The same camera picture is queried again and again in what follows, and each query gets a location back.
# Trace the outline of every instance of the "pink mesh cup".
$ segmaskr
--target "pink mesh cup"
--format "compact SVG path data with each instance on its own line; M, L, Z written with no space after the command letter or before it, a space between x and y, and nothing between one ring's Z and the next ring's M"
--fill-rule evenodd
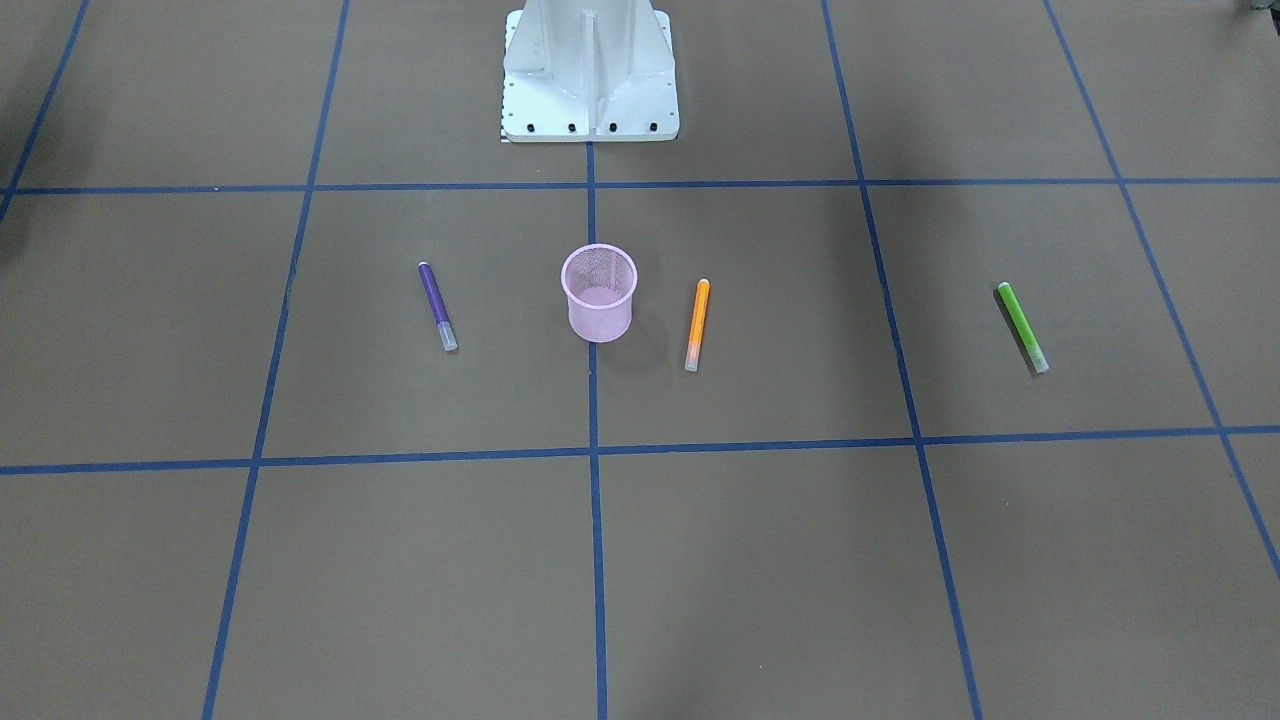
M612 245L579 247L564 259L561 287L568 296L568 324L589 342L618 340L631 327L636 264Z

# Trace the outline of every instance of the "marker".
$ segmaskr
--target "marker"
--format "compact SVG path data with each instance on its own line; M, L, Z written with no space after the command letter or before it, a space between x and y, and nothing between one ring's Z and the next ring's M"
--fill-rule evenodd
M444 299L440 297L440 286L435 284L435 273L426 263L419 263L417 274L422 277L422 290L426 291L426 301L431 304L431 314L435 315L435 327L440 331L444 351L453 352L458 348L458 341L453 340L453 325L449 324L449 313L444 309Z
M703 325L707 324L707 299L712 293L712 281L703 278L698 281L698 292L694 293L694 318L689 323L689 352L685 354L685 369L690 373L698 372L698 357L703 352Z
M1021 305L1018 304L1014 288L1009 283L1000 283L996 286L996 292L1005 302L1005 310L1009 310L1009 319L1014 322L1018 337L1023 338L1023 347L1027 348L1027 356L1032 359L1036 373L1048 370L1048 360L1044 359L1044 352L1039 348L1039 342L1036 341L1036 333L1032 332L1032 325L1027 322Z

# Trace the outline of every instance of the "purple marker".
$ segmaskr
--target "purple marker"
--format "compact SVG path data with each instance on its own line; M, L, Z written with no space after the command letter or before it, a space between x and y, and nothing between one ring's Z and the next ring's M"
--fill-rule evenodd
M435 315L435 327L440 331L440 342L444 343L445 352L458 348L458 341L453 340L453 325L449 324L449 314L444 310L444 299L440 297L440 286L435 284L435 273L426 263L417 264L417 274L422 277L422 290L426 291L426 301L431 304L431 314Z

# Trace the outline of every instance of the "grid square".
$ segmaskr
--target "grid square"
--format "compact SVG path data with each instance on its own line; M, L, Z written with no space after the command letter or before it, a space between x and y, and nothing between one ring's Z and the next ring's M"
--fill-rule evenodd
M244 470L0 478L0 716L196 717Z
M595 712L585 459L265 469L223 717Z
M1276 187L1129 192L1222 421L1280 423Z
M925 434L1212 424L1115 187L874 188ZM1048 357L1034 375L995 288Z
M671 15L680 137L598 145L602 181L854 177L818 3L654 8Z
M305 182L337 3L93 3L23 187Z
M586 346L559 286L585 205L573 191L317 193L268 454L586 445ZM422 260L457 352L440 347Z
M1280 436L1234 436L1231 446L1275 543L1280 539Z
M968 716L914 451L600 464L611 717Z
M500 142L503 27L522 5L353 3L321 182L584 181L581 143Z
M78 0L12 0L0 5L0 187L9 187L63 47Z
M631 329L599 348L600 442L910 436L854 188L611 190L599 240L635 259ZM698 278L712 282L686 373Z
M983 710L1275 717L1276 578L1217 438L929 450Z
M297 220L296 193L18 196L4 462L251 454Z
M1125 176L1280 176L1267 13L1236 0L1053 6Z
M1111 177L1039 3L833 0L872 178Z

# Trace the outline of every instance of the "blue tape line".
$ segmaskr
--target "blue tape line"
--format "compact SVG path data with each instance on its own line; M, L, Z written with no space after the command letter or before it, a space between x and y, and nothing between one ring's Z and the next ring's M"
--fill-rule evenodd
M767 450L838 450L851 447L904 447L913 446L909 437L860 439L783 439L764 442L690 442L673 445L612 445L600 448L600 455L667 455L677 452L759 452Z
M595 143L586 143L586 243L595 245Z
M1125 184L1276 184L1280 178L1124 178Z
M678 190L695 187L854 187L855 179L608 181L600 190Z
M1280 434L1280 425L1233 425L1222 428L1233 436ZM1107 439L1139 439L1169 437L1204 437L1219 434L1217 428L1148 428L1130 430L1073 430L1059 433L1000 433L975 436L923 436L923 445L1001 445L1019 442L1087 442ZM666 455L680 452L760 452L840 450L859 447L910 447L910 437L785 439L759 442L691 442L671 445L605 445L600 456ZM588 457L590 447L538 447L527 450L453 450L438 452L394 452L374 455L296 455L262 457L229 457L212 460L155 460L136 462L69 462L47 465L0 465L4 475L64 475L76 473L146 473L160 470L215 470L260 468L314 468L323 465L383 465L396 462L457 462L467 460L534 460L541 457Z
M879 178L879 179L714 179L714 181L605 181L598 190L680 190L732 187L972 187L1117 184L1115 178ZM1280 184L1280 178L1125 178L1125 184ZM370 182L317 183L315 192L439 192L456 190L584 190L586 182ZM306 184L179 184L102 187L26 187L0 191L19 195L188 195L238 192L305 192Z
M1228 434L1233 436L1261 436L1261 434L1280 433L1280 425L1230 425L1222 429Z
M582 190L585 182L369 182L325 183L316 192L403 192L443 190Z
M600 502L600 416L599 416L599 361L596 345L589 343L588 360L588 438L591 461L591 560L595 584L595 715L596 720L609 717L609 673L607 655L607 625L604 615L604 528Z
M280 370L280 354L284 348L284 331L289 323L289 295L293 292L293 281L298 273L298 256L302 254L302 242L307 231L307 217L311 211L312 188L316 182L316 173L320 168L320 151L324 147L325 127L329 122L329 106L333 102L333 88L338 79L338 63L342 58L342 42L347 32L347 15L351 10L351 0L342 0L342 12L338 15L338 31L333 42L333 56L329 60L329 77L325 82L324 100L320 104L320 122L316 124L315 145L311 150L311 165L307 170L307 190L302 196L302 209L298 213L298 229L293 237L293 252L289 256L289 272L284 281L284 299L280 301L280 318L275 327L275 343L271 348L271 364L266 373L266 387L262 391L262 409L259 416L257 434L253 439L253 461L250 468L248 479L244 483L244 502L241 506L239 527L236 533L236 548L232 552L232 565L227 575L227 594L223 598L223 614L218 624L218 639L214 643L214 659L209 669L209 685L205 691L205 708L202 720L212 720L214 706L218 701L218 683L221 676L223 657L227 651L227 637L230 633L232 612L236 605L236 588L239 583L239 569L244 557L244 541L248 536L248 523L253 512L253 493L257 487L257 462L262 457L262 448L266 445L266 427L271 416L271 401L275 396L275 379Z
M595 243L595 143L586 143L586 243ZM599 351L586 345L586 439L591 464L591 565L595 587L595 716L609 717L609 673L604 615L604 519L600 502Z
M385 455L303 455L264 457L262 468L316 468L321 465L389 465L398 462L458 462L463 460L531 460L539 457L586 457L588 447L534 450L462 450L445 452L394 452Z
M237 192L302 192L305 184L170 184L119 187L28 187L14 195L197 195Z
M252 466L252 460L155 460L138 462L68 462L61 465L4 465L3 475L67 475L72 473L151 473L160 470L216 470L223 468L243 469Z
M890 292L888 274L884 270L884 256L881 252L879 233L876 228L876 214L872 210L872 199L867 183L867 173L863 168L861 152L858 147L858 131L854 126L854 113L849 104L849 94L845 90L845 72L840 63L840 50L836 46L836 31L831 22L831 8L827 0L822 1L823 22L827 26L827 44L831 49L831 61L836 70L836 85L840 88L840 105L845 113L845 128L849 133L849 149L854 156L854 168L860 183L859 191L863 200L863 213L867 215L867 233L870 237L872 255L876 258L876 274L879 278L884 296L884 316L888 320L890 337L893 341L893 352L897 355L897 373L902 384L902 396L906 401L906 414L911 424L911 441L915 446L915 459L920 468L920 479L924 484L924 497L929 507L929 521L933 525L933 541L937 546L938 565L942 570L942 580L946 585L947 605L951 609L951 624L955 628L956 647L960 652L960 662L964 667L965 685L969 691L969 705L974 720L982 720L982 701L978 694L978 682L973 671L973 661L969 653L969 639L964 628L964 616L960 611L960 597L956 592L955 577L951 571L951 553L947 551L946 534L942 529L942 515L938 511L937 497L933 492L933 474L929 471L929 460L925 455L920 433L920 420L915 409L915 396L911 392L911 378L906 369L906 355L902 351L902 338L899 333L897 315L893 311L893 296Z
M1115 184L1112 178L916 178L869 179L870 187L951 187L951 186L1016 186L1016 184Z
M1160 263L1156 261L1156 252L1151 247L1151 242L1147 238L1147 231L1142 224L1142 218L1138 217L1138 209L1133 204L1128 181L1120 173L1120 165L1116 163L1115 154L1111 151L1111 142L1107 140L1106 131L1102 129L1102 120L1098 118L1097 109L1093 106L1089 91L1084 87L1084 77L1080 74L1080 68L1075 63L1075 55L1071 53L1071 46L1066 41L1066 33L1062 32L1062 24L1057 19L1057 13L1053 12L1053 3L1051 0L1042 1L1044 4L1044 12L1048 13L1050 23L1053 26L1053 32L1057 35L1059 45L1062 47L1062 54L1066 56L1066 64L1071 69L1071 77L1075 78L1075 87L1080 91L1080 97L1084 100L1084 106L1089 113L1089 119L1093 122L1093 129L1098 133L1098 141L1102 143L1102 151L1107 156L1107 163L1111 165L1112 174L1115 174L1116 181L1120 183L1120 195L1124 197L1124 204L1129 210L1129 218L1133 220L1133 227L1138 232L1138 241L1142 242L1142 251L1146 254L1147 264L1151 266L1151 272L1156 278L1156 286L1160 287L1160 295L1165 301L1165 307L1169 310L1169 318L1174 322L1174 329L1178 331L1178 340L1183 343L1183 351L1187 354L1187 361L1190 364L1192 373L1196 375L1196 383L1199 386L1201 395L1204 397L1204 406L1208 409L1208 414L1213 419L1213 428L1222 442L1222 450L1226 452L1228 461L1231 464L1231 471L1235 473L1235 482L1240 486L1240 493L1244 496L1244 502L1249 509L1249 515L1253 518L1253 525L1258 530L1262 547L1266 550L1267 557L1271 560L1271 569L1275 571L1276 578L1280 578L1280 553L1276 553L1275 542L1271 539L1271 532L1267 529L1266 520L1258 510L1258 503L1253 497L1253 489L1249 487L1249 482L1244 477L1244 470L1240 468L1239 460L1236 460L1235 448L1231 446L1231 437L1222 424L1222 416L1219 414L1217 404L1213 402L1213 393L1210 392L1208 382L1204 379L1204 373L1201 370L1199 360L1196 359L1196 351L1192 348L1190 338L1187 336L1187 328L1183 325L1183 320L1178 315L1174 296L1169 292L1169 286L1165 283L1165 274L1160 270Z
M1009 442L1076 442L1162 437L1216 436L1217 428L1151 428L1135 430L1074 430L1062 433L997 433L980 436L933 436L924 445L1000 445Z
M54 104L54 94L58 92L58 86L63 82L63 73L67 72L67 64L70 63L72 50L76 49L76 40L79 37L81 27L84 24L84 13L88 12L88 0L81 0L79 10L76 12L76 20L72 22L72 31L67 36L67 45L63 46L63 56L58 60L58 68L54 70L52 79L49 81L49 90L45 91L45 99L40 102L40 110L36 111L36 120L31 123L31 132L27 133L27 142L22 146L22 154L18 155L18 164L13 169L13 177L9 178L9 188L4 199L0 200L0 223L4 222L5 215L9 214L9 204L13 201L14 190L17 190L18 183L22 182L22 173L27 169L27 163L31 161L31 152L36 147L36 138L40 137L40 128L45 126L45 117L49 115L49 106Z
M244 498L241 501L241 518L236 527L236 547L232 550L232 565L227 573L227 592L223 594L223 612L218 619L218 639L214 641L214 660L209 666L209 685L205 688L205 707L202 720L212 720L214 703L218 701L218 683L223 675L223 657L227 653L227 635L232 628L232 610L236 605L236 589L239 585L239 570L244 559L244 539L248 537L248 516L253 510L253 493L257 491L257 468L250 468L244 483Z

